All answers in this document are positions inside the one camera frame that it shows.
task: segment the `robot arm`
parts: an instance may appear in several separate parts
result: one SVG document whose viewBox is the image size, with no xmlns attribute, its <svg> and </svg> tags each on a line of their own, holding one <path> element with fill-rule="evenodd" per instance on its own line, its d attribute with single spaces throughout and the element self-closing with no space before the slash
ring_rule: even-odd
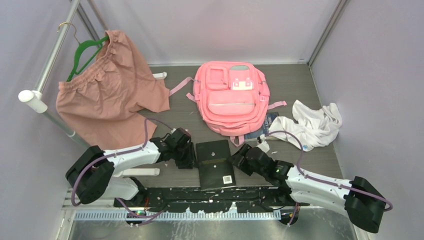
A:
<svg viewBox="0 0 424 240">
<path fill-rule="evenodd" d="M 333 210 L 370 233 L 379 230 L 386 204 L 372 196 L 340 187 L 343 185 L 383 197 L 362 177 L 356 176 L 354 180 L 337 179 L 300 168 L 301 173 L 292 163 L 274 161 L 260 148 L 248 144 L 244 144 L 228 161 L 249 176 L 253 172 L 263 176 L 267 182 L 287 193 L 286 196 L 294 202 Z M 306 176 L 335 184 L 329 185 Z"/>
<path fill-rule="evenodd" d="M 143 144 L 115 150 L 101 150 L 98 146 L 89 147 L 67 171 L 66 179 L 74 186 L 83 169 L 99 158 L 79 181 L 76 189 L 82 204 L 90 204 L 100 197 L 131 200 L 137 194 L 144 193 L 137 179 L 114 177 L 120 172 L 140 165 L 155 164 L 175 160 L 179 169 L 192 169 L 195 162 L 194 145 L 191 135 L 177 128 L 164 137 L 151 138 Z"/>
</svg>

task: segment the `pink backpack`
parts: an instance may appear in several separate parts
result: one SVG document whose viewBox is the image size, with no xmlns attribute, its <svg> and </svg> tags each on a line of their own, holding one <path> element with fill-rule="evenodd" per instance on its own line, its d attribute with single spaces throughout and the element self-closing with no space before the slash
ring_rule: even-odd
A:
<svg viewBox="0 0 424 240">
<path fill-rule="evenodd" d="M 270 90 L 265 75 L 246 62 L 210 61 L 197 70 L 194 80 L 186 78 L 169 92 L 174 94 L 194 81 L 193 95 L 200 115 L 214 132 L 230 136 L 240 146 L 244 134 L 258 130 L 268 109 L 287 105 L 285 101 L 268 106 Z"/>
</svg>

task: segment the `metal hook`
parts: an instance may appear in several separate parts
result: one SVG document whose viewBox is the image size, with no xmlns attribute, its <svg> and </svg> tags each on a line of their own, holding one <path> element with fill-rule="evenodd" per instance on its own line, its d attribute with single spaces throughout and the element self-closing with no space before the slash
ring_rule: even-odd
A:
<svg viewBox="0 0 424 240">
<path fill-rule="evenodd" d="M 74 24 L 72 24 L 72 22 L 65 21 L 65 22 L 62 22 L 61 24 L 59 24 L 59 27 L 57 28 L 57 33 L 61 29 L 61 26 L 64 25 L 64 24 L 69 24 L 69 25 L 73 26 L 73 28 L 75 29 L 75 33 L 73 34 L 73 37 L 78 42 L 78 44 L 80 44 L 80 41 L 78 41 L 77 36 L 76 36 L 77 35 L 77 27 Z"/>
</svg>

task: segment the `clothing rack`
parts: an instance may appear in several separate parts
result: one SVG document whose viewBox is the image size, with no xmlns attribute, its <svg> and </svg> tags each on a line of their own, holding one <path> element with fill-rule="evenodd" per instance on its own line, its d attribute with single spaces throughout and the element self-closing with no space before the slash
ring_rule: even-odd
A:
<svg viewBox="0 0 424 240">
<path fill-rule="evenodd" d="M 93 2 L 93 0 L 87 0 L 88 5 L 94 12 L 94 15 L 96 16 L 97 20 L 100 22 L 101 26 L 103 27 L 103 30 L 108 30 L 108 27 L 105 23 L 105 21 L 102 18 L 102 15 L 100 14 L 96 4 Z M 93 27 L 89 17 L 87 16 L 86 11 L 84 10 L 83 6 L 80 3 L 80 0 L 70 0 L 71 5 L 69 9 L 69 13 L 66 17 L 65 22 L 71 23 L 74 19 L 75 13 L 77 13 L 82 21 L 82 23 L 85 25 L 86 30 L 88 31 L 91 38 L 95 41 L 99 40 L 99 36 L 95 31 L 95 28 Z M 51 52 L 45 61 L 44 67 L 41 70 L 41 74 L 34 86 L 33 90 L 23 90 L 19 93 L 18 98 L 21 102 L 27 104 L 30 106 L 35 112 L 44 115 L 46 118 L 48 118 L 50 121 L 52 121 L 55 125 L 57 125 L 60 129 L 62 129 L 68 137 L 70 137 L 72 140 L 77 142 L 78 144 L 82 145 L 85 148 L 90 147 L 90 144 L 88 144 L 82 137 L 80 137 L 71 127 L 66 124 L 55 112 L 48 108 L 48 106 L 42 101 L 43 97 L 43 90 L 48 82 L 50 73 L 52 72 L 53 66 L 55 65 L 56 59 L 59 55 L 59 51 L 61 50 L 62 44 L 64 43 L 66 34 L 69 29 L 69 24 L 63 24 L 60 27 L 57 39 L 55 44 L 53 45 L 53 48 L 51 49 Z M 156 79 L 164 79 L 167 76 L 166 72 L 163 73 L 157 73 L 153 74 L 153 76 Z"/>
</svg>

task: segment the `white sticker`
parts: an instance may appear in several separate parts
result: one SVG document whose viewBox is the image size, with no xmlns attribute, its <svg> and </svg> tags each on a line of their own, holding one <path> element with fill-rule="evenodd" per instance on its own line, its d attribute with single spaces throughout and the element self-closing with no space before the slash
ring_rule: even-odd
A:
<svg viewBox="0 0 424 240">
<path fill-rule="evenodd" d="M 233 178 L 231 178 L 231 175 L 223 176 L 222 180 L 224 181 L 224 184 L 232 184 Z"/>
</svg>

